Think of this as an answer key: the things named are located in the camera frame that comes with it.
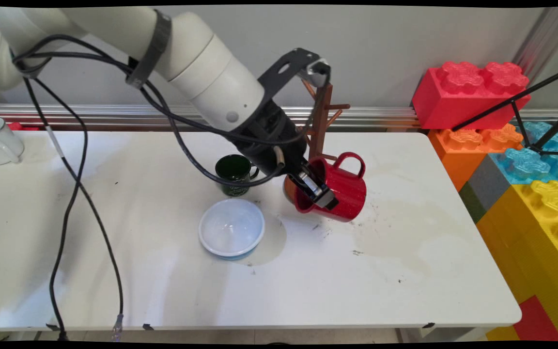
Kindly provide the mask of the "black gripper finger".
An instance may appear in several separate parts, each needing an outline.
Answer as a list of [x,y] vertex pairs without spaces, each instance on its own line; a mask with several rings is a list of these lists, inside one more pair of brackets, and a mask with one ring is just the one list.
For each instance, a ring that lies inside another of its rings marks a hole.
[[308,171],[310,179],[312,179],[317,187],[324,188],[327,186],[327,162],[309,162]]
[[303,169],[293,177],[296,186],[294,203],[297,208],[308,210],[317,206],[326,210],[333,210],[339,205],[334,192],[326,185],[318,173],[313,169]]

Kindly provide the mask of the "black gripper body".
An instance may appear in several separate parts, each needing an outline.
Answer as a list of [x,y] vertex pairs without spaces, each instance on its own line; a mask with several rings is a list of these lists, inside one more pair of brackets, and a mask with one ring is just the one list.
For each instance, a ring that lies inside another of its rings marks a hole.
[[[272,142],[288,141],[297,135],[299,132],[293,121],[273,101],[269,101],[263,106],[255,121],[249,124],[248,128],[241,129],[241,136]],[[276,169],[277,159],[273,146],[233,139],[230,141],[263,174],[269,176]],[[279,175],[286,175],[292,180],[299,181],[298,175],[303,172],[303,165],[307,162],[304,158],[307,148],[304,136],[301,136],[298,141],[279,147],[285,161],[285,166]]]

